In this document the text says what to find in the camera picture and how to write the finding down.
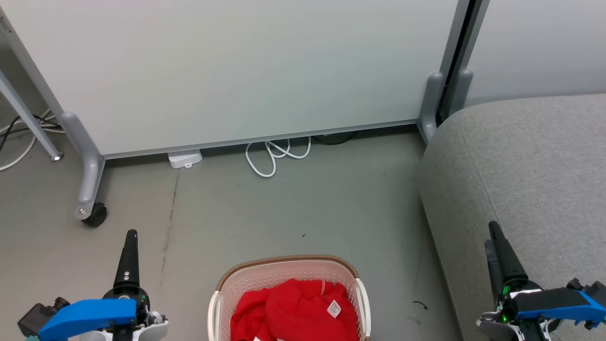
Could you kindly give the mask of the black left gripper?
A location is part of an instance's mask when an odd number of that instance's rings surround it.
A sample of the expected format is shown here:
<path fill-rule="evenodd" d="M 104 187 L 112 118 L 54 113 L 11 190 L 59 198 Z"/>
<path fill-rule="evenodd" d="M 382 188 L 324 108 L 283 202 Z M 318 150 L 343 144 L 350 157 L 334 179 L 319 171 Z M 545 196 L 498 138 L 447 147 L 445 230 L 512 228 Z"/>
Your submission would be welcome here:
<path fill-rule="evenodd" d="M 168 334 L 169 321 L 164 314 L 151 310 L 148 294 L 139 283 L 138 231 L 128 230 L 118 263 L 113 289 L 104 299 L 131 299 L 136 302 L 135 318 L 130 325 L 104 328 L 108 341 L 162 341 Z"/>

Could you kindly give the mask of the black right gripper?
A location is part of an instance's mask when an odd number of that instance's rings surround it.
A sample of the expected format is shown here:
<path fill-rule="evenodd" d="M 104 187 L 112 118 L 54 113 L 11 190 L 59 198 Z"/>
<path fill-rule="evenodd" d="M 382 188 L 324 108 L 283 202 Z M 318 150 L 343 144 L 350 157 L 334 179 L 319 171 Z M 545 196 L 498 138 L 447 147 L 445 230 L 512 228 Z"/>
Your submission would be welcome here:
<path fill-rule="evenodd" d="M 494 311 L 477 320 L 481 334 L 489 341 L 553 341 L 552 326 L 559 320 L 517 320 L 512 298 L 519 293 L 546 290 L 528 275 L 497 222 L 489 222 L 490 239 L 484 248 L 490 277 Z"/>

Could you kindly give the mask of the red shirt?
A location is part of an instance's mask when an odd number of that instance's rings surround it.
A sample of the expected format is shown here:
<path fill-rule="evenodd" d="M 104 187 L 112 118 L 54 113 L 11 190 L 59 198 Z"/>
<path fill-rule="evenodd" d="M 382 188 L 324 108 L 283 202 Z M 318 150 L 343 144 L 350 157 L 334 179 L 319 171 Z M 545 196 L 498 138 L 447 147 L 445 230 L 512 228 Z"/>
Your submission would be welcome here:
<path fill-rule="evenodd" d="M 360 341 L 358 316 L 344 285 L 290 279 L 244 293 L 230 341 Z"/>

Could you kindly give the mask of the grey fabric sofa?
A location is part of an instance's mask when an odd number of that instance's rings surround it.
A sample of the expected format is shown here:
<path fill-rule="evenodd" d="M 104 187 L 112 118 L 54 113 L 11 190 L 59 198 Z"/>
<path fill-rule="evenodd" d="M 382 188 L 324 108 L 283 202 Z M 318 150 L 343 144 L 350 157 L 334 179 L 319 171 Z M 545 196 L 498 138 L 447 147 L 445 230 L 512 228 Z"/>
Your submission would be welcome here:
<path fill-rule="evenodd" d="M 489 222 L 541 287 L 606 285 L 606 94 L 463 109 L 428 143 L 418 185 L 463 341 L 488 341 Z"/>

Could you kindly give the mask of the black caster wheel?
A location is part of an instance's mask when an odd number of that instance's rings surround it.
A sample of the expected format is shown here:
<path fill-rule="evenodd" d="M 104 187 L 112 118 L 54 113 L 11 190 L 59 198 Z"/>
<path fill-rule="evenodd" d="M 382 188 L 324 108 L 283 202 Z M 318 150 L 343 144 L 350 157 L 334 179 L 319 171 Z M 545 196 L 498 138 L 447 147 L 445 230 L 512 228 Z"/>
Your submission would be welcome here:
<path fill-rule="evenodd" d="M 88 227 L 98 227 L 106 220 L 108 209 L 104 203 L 97 202 L 93 205 L 90 216 L 82 220 Z"/>

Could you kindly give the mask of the grey partition foot with caster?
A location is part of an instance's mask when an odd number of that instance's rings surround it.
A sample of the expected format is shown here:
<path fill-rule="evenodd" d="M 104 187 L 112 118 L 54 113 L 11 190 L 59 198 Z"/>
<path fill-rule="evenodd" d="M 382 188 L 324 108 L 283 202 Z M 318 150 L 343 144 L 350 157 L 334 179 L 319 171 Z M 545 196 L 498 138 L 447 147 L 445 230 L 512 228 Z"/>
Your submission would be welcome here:
<path fill-rule="evenodd" d="M 97 203 L 97 193 L 106 160 L 95 146 L 91 136 L 80 119 L 73 113 L 63 112 L 60 116 L 63 129 L 74 147 L 80 153 L 82 161 L 82 179 L 78 193 L 75 216 L 82 221 L 92 212 Z"/>

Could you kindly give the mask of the white power adapter box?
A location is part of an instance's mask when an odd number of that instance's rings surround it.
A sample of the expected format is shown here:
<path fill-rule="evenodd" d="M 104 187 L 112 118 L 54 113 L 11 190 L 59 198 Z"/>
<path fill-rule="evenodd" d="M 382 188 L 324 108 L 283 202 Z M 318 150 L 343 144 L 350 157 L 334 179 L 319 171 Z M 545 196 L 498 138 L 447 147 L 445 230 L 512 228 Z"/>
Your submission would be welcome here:
<path fill-rule="evenodd" d="M 193 164 L 197 164 L 203 160 L 199 149 L 168 153 L 167 155 L 169 163 L 174 169 L 190 169 Z"/>

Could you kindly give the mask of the cream perforated laundry basket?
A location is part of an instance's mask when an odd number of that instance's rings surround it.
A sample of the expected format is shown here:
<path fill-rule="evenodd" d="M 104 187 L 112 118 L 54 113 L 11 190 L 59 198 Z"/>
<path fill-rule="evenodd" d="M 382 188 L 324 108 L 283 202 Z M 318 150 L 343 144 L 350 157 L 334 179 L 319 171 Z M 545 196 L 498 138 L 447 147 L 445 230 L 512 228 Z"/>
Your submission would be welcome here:
<path fill-rule="evenodd" d="M 359 272 L 345 259 L 333 255 L 286 255 L 244 262 L 219 280 L 208 306 L 208 341 L 229 341 L 230 319 L 244 293 L 271 288 L 290 279 L 325 280 L 346 287 L 357 314 L 359 341 L 372 341 L 372 313 Z"/>

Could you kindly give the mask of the grey slanted table leg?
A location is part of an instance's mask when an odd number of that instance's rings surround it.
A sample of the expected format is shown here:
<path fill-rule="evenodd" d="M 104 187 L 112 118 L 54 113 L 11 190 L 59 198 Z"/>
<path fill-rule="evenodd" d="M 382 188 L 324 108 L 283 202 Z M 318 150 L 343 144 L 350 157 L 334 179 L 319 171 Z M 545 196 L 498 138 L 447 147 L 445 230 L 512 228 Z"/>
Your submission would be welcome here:
<path fill-rule="evenodd" d="M 40 123 L 43 120 L 42 118 L 37 118 L 35 115 L 30 112 L 30 110 L 25 105 L 22 98 L 18 95 L 15 88 L 9 82 L 4 72 L 0 70 L 0 93 L 4 95 L 4 97 L 8 100 L 8 102 L 13 106 L 14 110 L 17 112 L 18 117 L 26 124 L 28 129 L 33 133 L 34 140 L 33 142 L 39 141 L 43 148 L 50 155 L 50 159 L 53 162 L 59 161 L 63 158 L 63 153 L 58 151 L 58 149 L 51 142 L 50 138 L 48 138 L 47 134 L 44 132 Z"/>

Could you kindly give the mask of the pale grey partition panel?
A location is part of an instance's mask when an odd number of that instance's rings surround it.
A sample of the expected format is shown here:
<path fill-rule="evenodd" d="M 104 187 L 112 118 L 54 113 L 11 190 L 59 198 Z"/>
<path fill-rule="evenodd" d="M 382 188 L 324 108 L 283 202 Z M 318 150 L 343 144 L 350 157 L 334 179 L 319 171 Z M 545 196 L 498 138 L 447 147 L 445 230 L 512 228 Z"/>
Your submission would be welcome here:
<path fill-rule="evenodd" d="M 606 93 L 606 0 L 489 0 L 466 106 Z"/>

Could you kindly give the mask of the white partition panel grey frame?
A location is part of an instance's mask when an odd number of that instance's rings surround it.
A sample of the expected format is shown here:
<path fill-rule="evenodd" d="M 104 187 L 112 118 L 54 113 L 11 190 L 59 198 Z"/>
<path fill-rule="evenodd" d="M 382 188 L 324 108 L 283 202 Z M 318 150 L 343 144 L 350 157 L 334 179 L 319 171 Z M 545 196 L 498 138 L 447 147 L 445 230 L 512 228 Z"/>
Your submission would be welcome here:
<path fill-rule="evenodd" d="M 459 0 L 0 0 L 99 153 L 406 125 Z"/>

